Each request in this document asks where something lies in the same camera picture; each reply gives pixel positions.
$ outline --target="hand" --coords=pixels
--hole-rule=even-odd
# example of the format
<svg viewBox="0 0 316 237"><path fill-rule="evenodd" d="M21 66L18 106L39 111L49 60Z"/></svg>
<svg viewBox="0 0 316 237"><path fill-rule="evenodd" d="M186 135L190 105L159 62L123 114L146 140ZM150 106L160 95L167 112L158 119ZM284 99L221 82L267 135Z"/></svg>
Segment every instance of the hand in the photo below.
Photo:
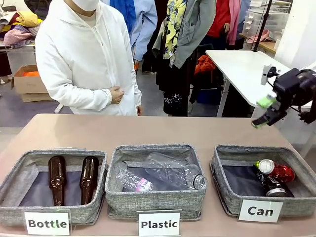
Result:
<svg viewBox="0 0 316 237"><path fill-rule="evenodd" d="M137 108L137 115L138 116L143 115L143 112L144 112L143 106L140 105L140 106L137 106L136 108Z"/></svg>
<svg viewBox="0 0 316 237"><path fill-rule="evenodd" d="M225 30L225 33L227 33L230 29L231 25L229 23L225 23L224 25L224 30Z"/></svg>
<svg viewBox="0 0 316 237"><path fill-rule="evenodd" d="M120 101L122 100L122 97L124 95L124 91L120 92L120 87L119 86L114 86L110 88L110 93L112 95L112 103L111 104L119 104Z"/></svg>

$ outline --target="red can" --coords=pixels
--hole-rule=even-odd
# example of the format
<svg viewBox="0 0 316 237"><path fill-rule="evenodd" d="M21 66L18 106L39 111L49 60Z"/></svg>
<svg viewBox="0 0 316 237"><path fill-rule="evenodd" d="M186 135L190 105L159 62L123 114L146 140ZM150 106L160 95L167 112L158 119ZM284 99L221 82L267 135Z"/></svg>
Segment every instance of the red can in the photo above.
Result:
<svg viewBox="0 0 316 237"><path fill-rule="evenodd" d="M295 179L293 169L284 164L277 164L270 159L263 159L257 167L263 174L278 178L285 183L292 182Z"/></svg>

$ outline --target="cardboard box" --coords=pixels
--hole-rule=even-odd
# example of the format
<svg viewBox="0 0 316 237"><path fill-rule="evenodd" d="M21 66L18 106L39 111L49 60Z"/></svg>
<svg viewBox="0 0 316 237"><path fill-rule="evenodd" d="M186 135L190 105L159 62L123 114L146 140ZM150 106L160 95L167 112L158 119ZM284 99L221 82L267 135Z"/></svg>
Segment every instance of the cardboard box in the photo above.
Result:
<svg viewBox="0 0 316 237"><path fill-rule="evenodd" d="M14 75L11 87L15 87L16 93L21 95L24 102L42 101L53 99L49 96L40 77L23 77L24 72L34 72L38 68L36 65L22 66Z"/></svg>

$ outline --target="red shirt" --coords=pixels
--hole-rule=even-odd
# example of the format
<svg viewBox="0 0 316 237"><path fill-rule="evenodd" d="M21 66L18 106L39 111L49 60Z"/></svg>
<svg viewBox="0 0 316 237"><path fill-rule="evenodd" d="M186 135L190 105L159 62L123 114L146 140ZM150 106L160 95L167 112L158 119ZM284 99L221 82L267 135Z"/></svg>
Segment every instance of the red shirt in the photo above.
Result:
<svg viewBox="0 0 316 237"><path fill-rule="evenodd" d="M219 37L221 31L224 29L225 23L231 22L231 13L229 9L229 0L216 1L216 15L213 25L208 30L207 35L212 37Z"/></svg>

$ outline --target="sign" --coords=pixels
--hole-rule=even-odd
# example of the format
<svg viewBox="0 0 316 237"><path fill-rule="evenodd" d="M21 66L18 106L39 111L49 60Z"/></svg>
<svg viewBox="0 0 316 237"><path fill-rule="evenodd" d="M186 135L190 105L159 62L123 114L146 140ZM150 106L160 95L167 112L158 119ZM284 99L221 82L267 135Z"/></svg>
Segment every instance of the sign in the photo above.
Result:
<svg viewBox="0 0 316 237"><path fill-rule="evenodd" d="M138 215L139 236L178 236L179 226L179 212L155 211Z"/></svg>
<svg viewBox="0 0 316 237"><path fill-rule="evenodd" d="M24 212L29 235L68 236L68 212Z"/></svg>
<svg viewBox="0 0 316 237"><path fill-rule="evenodd" d="M239 220L277 222L282 206L283 202L243 200Z"/></svg>

